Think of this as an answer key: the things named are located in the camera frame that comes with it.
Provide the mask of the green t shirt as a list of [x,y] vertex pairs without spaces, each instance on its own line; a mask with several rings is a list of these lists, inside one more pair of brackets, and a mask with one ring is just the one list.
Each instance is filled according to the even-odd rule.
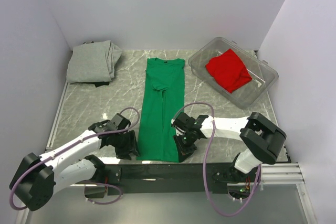
[[138,135],[139,161],[178,162],[171,119],[184,106],[185,60],[149,58]]

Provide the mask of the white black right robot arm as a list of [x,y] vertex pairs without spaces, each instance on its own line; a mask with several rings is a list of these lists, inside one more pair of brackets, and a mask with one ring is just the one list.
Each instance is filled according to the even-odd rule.
[[213,174],[215,181],[233,184],[243,182],[260,164],[275,164],[287,137],[259,112],[243,118],[200,115],[196,119],[182,112],[172,120],[171,126],[176,128],[173,139],[179,162],[196,151],[195,142],[202,138],[221,137],[244,142],[246,150],[238,153],[227,169]]

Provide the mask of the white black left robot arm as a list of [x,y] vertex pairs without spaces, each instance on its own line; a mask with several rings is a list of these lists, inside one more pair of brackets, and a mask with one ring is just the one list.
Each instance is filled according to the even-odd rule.
[[63,146],[41,154],[26,155],[10,185],[9,204],[15,210],[28,208],[35,211],[51,197],[66,187],[81,181],[115,188],[120,171],[112,172],[93,152],[111,145],[119,159],[129,159],[137,154],[137,142],[133,130],[102,131],[85,130]]

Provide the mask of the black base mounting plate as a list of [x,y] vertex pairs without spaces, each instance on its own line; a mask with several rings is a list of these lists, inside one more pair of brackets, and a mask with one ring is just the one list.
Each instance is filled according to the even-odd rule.
[[[125,194],[136,193],[191,193],[205,191],[203,165],[191,164],[119,164],[106,165],[107,175],[100,175],[90,184],[104,183],[118,186]],[[226,194],[228,184],[252,182],[256,177],[254,168],[248,175],[230,175],[230,163],[207,163],[206,180],[208,190],[215,194]]]

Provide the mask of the red t shirt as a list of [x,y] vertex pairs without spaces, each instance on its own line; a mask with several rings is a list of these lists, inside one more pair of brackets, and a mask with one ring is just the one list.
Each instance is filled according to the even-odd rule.
[[232,49],[212,58],[205,68],[215,81],[229,93],[233,93],[252,81],[246,66]]

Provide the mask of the clear plastic bin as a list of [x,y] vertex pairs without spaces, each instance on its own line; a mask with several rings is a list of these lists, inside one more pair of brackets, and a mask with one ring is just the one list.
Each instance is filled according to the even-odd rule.
[[194,53],[188,65],[194,75],[241,109],[255,105],[279,78],[268,63],[222,37]]

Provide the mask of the folded grey t shirt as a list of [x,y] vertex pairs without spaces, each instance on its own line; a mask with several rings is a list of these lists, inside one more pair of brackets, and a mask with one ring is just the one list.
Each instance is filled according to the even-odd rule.
[[73,47],[68,63],[68,83],[111,82],[122,50],[111,41],[89,42]]

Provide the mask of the aluminium frame rail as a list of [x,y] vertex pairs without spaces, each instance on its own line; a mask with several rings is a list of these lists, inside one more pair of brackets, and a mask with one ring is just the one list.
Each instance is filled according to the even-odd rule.
[[305,184],[298,163],[263,164],[261,167],[262,185],[298,185]]

